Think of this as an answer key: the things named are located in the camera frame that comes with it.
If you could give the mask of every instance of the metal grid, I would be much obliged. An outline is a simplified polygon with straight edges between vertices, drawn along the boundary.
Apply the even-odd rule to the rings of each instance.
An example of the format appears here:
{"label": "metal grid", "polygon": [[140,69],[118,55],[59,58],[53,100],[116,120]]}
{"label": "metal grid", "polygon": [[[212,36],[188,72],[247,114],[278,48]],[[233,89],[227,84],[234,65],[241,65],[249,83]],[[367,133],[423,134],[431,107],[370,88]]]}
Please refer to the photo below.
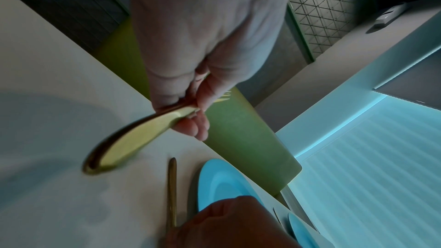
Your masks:
{"label": "metal grid", "polygon": [[115,0],[21,1],[89,52],[128,16]]}
{"label": "metal grid", "polygon": [[373,0],[289,0],[314,58],[374,11]]}

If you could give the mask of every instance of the tabletop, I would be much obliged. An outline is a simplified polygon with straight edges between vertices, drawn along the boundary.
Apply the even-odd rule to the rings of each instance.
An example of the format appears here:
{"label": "tabletop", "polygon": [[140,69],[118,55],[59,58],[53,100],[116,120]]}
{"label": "tabletop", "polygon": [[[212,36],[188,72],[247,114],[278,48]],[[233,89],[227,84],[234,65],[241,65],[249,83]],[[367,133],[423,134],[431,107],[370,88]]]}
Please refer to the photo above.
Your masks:
{"label": "tabletop", "polygon": [[[220,156],[169,130],[123,168],[84,175],[90,150],[152,114],[151,103],[21,1],[0,3],[0,247],[155,247],[168,160],[177,159],[182,224],[195,173]],[[250,183],[267,209],[288,215]]]}

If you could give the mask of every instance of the blue plate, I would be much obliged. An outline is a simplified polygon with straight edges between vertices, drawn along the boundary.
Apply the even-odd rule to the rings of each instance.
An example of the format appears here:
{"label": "blue plate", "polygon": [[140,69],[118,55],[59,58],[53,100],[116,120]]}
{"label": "blue plate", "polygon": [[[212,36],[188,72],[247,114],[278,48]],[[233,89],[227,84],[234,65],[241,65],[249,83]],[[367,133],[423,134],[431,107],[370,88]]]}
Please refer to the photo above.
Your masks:
{"label": "blue plate", "polygon": [[263,205],[245,177],[228,162],[207,161],[199,174],[198,211],[214,202],[239,196],[253,196]]}
{"label": "blue plate", "polygon": [[289,214],[288,219],[295,238],[301,247],[319,248],[317,242],[312,238],[312,235],[309,233],[308,229],[305,228],[305,225],[299,220],[299,218],[294,216],[294,214]]}

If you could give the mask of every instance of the human hand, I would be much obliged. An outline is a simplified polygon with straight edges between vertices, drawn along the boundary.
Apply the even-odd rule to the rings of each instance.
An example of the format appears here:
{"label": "human hand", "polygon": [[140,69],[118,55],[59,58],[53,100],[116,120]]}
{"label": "human hand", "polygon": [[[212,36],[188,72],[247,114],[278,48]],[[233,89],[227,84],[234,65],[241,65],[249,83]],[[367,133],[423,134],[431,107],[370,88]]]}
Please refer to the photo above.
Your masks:
{"label": "human hand", "polygon": [[205,140],[209,122],[204,111],[263,65],[287,1],[131,0],[153,108],[195,98],[201,111],[175,130]]}
{"label": "human hand", "polygon": [[301,248],[254,198],[215,202],[169,232],[166,248]]}

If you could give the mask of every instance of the green chair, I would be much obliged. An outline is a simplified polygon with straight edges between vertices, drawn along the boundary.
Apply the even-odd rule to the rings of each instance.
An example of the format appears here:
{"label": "green chair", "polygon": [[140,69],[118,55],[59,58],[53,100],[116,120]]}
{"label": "green chair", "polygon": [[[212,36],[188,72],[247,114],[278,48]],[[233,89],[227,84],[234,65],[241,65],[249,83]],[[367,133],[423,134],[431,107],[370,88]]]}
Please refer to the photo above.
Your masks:
{"label": "green chair", "polygon": [[[148,80],[130,19],[107,38],[93,56],[149,98]],[[234,87],[228,101],[207,110],[210,148],[271,195],[282,190],[302,169],[274,132]]]}

